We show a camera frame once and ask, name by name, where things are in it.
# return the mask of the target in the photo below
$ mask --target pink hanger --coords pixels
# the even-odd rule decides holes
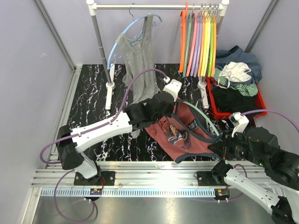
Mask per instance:
[[[193,53],[194,53],[194,48],[195,48],[195,42],[196,42],[197,13],[193,13],[192,17],[194,17],[194,16],[195,16],[195,23],[194,23],[194,32],[193,32],[193,39],[192,39],[192,47],[191,47],[191,52],[190,52],[190,57],[189,57],[189,63],[188,63],[188,68],[187,68],[186,76],[189,76],[189,74],[190,74],[190,69],[191,69],[192,59],[193,59]]]

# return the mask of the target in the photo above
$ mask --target blue hanger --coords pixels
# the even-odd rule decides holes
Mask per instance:
[[[140,18],[138,18],[138,19],[136,19],[136,20],[134,20],[133,22],[131,22],[131,24],[130,25],[128,25],[128,27],[123,31],[123,33],[125,34],[135,23],[137,23],[139,20],[142,20],[143,18],[145,18],[145,17],[147,17],[148,15],[143,15],[142,17],[140,17]],[[155,15],[154,14],[154,16],[157,16],[158,18],[159,18],[159,20],[160,20],[160,22],[158,23],[158,24],[156,24],[155,22],[153,22],[153,26],[158,26],[161,22],[162,22],[162,19],[161,19],[161,17],[160,16],[158,16],[158,15]],[[139,40],[141,40],[142,39],[142,37],[145,35],[145,32],[142,30],[141,31],[141,33],[138,35],[138,36],[135,36],[134,37],[134,40],[135,40],[135,42],[132,44],[131,42],[130,42],[130,44],[131,44],[131,46],[134,46],[136,43],[137,43],[137,41],[139,41]],[[112,48],[112,50],[111,50],[111,52],[110,52],[110,54],[109,54],[109,58],[108,58],[108,62],[107,62],[107,66],[108,66],[108,68],[107,69],[111,69],[111,67],[116,63],[116,61],[113,63],[113,64],[111,64],[110,62],[111,62],[111,58],[112,58],[112,55],[113,55],[113,52],[115,51],[115,49],[116,49],[116,46],[117,46],[117,43],[115,43],[114,44],[114,46],[113,46],[113,48]]]

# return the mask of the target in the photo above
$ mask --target clothing rack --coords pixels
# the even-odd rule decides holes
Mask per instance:
[[[114,66],[110,69],[110,73],[107,69],[107,60],[104,52],[104,47],[102,43],[102,38],[100,34],[100,28],[97,21],[97,10],[102,9],[170,9],[170,10],[185,10],[186,5],[99,5],[97,3],[94,3],[94,0],[86,0],[86,3],[89,8],[90,16],[92,17],[94,31],[97,37],[98,46],[100,50],[100,55],[102,59],[102,63],[104,65],[104,71],[107,78],[106,88],[107,88],[107,99],[106,99],[106,110],[109,110],[111,108],[111,98],[112,98],[112,90],[115,88],[115,84],[113,82],[114,79]],[[220,31],[220,27],[222,24],[223,17],[225,15],[226,9],[228,7],[229,0],[222,0],[221,4],[201,4],[201,5],[189,5],[188,10],[218,10],[219,13],[219,19],[217,21],[217,36]],[[208,101],[207,101],[207,95],[206,95],[206,76],[205,77],[199,77],[199,83],[197,85],[199,88],[202,89],[201,92],[204,93],[204,96],[202,97],[202,103],[204,108],[208,108]]]

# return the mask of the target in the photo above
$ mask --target striped garment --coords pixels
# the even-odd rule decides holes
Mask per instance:
[[[213,78],[218,82],[219,75],[221,73],[221,70],[218,68],[215,68],[214,76]],[[220,76],[218,84],[227,87],[227,79],[225,77]],[[229,86],[233,90],[238,90],[243,96],[245,97],[252,97],[255,96],[258,92],[257,86],[255,83],[245,85],[245,84],[238,84],[238,85],[230,85]]]

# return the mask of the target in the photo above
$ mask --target white garment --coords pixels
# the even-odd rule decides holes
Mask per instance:
[[[219,85],[219,87],[228,89],[230,82],[243,83],[249,81],[252,77],[248,75],[247,72],[251,72],[251,69],[243,62],[231,62],[228,65],[225,65],[222,72],[219,74],[218,84],[220,77],[225,77],[228,80],[228,86],[223,87]]]

